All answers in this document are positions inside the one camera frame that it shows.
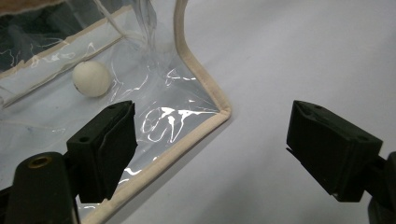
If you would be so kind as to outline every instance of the white background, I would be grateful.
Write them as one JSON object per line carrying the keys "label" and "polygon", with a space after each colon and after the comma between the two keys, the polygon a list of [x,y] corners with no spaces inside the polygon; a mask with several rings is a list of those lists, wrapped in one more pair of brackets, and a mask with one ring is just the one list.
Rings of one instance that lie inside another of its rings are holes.
{"label": "white background", "polygon": [[396,150],[396,2],[191,0],[191,51],[232,118],[108,223],[367,224],[285,149],[292,102],[322,105]]}

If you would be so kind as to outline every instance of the clear vinyl panel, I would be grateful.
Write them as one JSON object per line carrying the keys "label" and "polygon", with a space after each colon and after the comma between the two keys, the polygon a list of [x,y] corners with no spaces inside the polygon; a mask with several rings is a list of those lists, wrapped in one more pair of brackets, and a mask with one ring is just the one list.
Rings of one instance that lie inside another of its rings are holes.
{"label": "clear vinyl panel", "polygon": [[[81,11],[79,1],[65,2],[80,30],[0,74],[0,189],[12,185],[24,159],[45,151],[65,153],[66,141],[108,105],[135,103],[138,147],[120,185],[219,113],[177,55],[176,1],[93,2],[96,6],[87,11]],[[68,17],[56,13],[56,18]],[[83,61],[105,65],[112,78],[106,94],[87,97],[76,90],[72,73]],[[80,217],[95,206],[78,203]]]}

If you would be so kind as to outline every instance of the black clamp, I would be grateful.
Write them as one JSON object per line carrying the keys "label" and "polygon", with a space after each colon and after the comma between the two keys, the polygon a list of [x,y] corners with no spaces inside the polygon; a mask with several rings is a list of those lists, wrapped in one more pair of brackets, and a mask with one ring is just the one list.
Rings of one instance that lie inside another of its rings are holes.
{"label": "black clamp", "polygon": [[21,162],[0,191],[0,223],[79,223],[82,203],[111,199],[137,147],[134,104],[110,105],[67,141],[67,152]]}
{"label": "black clamp", "polygon": [[378,156],[382,141],[320,105],[295,101],[288,151],[339,202],[359,202],[366,190],[372,224],[395,224],[396,152]]}

